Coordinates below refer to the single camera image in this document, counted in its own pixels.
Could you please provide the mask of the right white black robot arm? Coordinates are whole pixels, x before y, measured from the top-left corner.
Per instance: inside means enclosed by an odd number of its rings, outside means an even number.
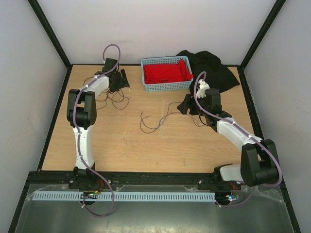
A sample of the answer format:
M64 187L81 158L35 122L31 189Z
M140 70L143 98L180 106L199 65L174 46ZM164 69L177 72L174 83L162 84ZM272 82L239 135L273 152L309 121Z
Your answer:
M249 187L281 184L282 173L275 143L248 132L224 111L218 89L206 89L201 98L186 94L177 109L183 115L204 117L204 125L226 137L241 152L240 164L221 165L214 169L212 182L216 188L223 189L231 181Z

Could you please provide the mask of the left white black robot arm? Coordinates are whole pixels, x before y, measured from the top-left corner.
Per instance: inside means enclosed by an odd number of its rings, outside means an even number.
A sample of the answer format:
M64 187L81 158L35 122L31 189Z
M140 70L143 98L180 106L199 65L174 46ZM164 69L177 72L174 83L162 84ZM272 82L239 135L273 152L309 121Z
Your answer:
M97 182L91 140L97 119L96 98L104 90L118 92L129 86L125 70L119 69L119 61L107 58L102 70L96 72L88 83L69 91L67 120L72 126L76 145L73 174L80 178L80 183L86 188L94 187Z

